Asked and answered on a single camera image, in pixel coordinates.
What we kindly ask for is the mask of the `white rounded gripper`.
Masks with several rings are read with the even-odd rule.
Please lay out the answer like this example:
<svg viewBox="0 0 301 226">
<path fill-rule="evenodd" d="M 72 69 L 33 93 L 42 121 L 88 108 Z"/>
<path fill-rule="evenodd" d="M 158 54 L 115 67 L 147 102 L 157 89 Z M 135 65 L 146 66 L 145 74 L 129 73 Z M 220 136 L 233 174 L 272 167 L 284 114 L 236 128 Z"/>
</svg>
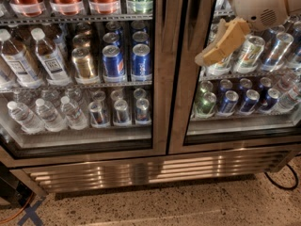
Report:
<svg viewBox="0 0 301 226">
<path fill-rule="evenodd" d="M 195 57 L 199 66 L 211 66 L 228 57 L 245 42 L 249 26 L 262 31 L 301 12 L 301 0 L 231 0 L 231 6 L 238 17 L 230 22 L 220 20 L 214 41 Z"/>
</svg>

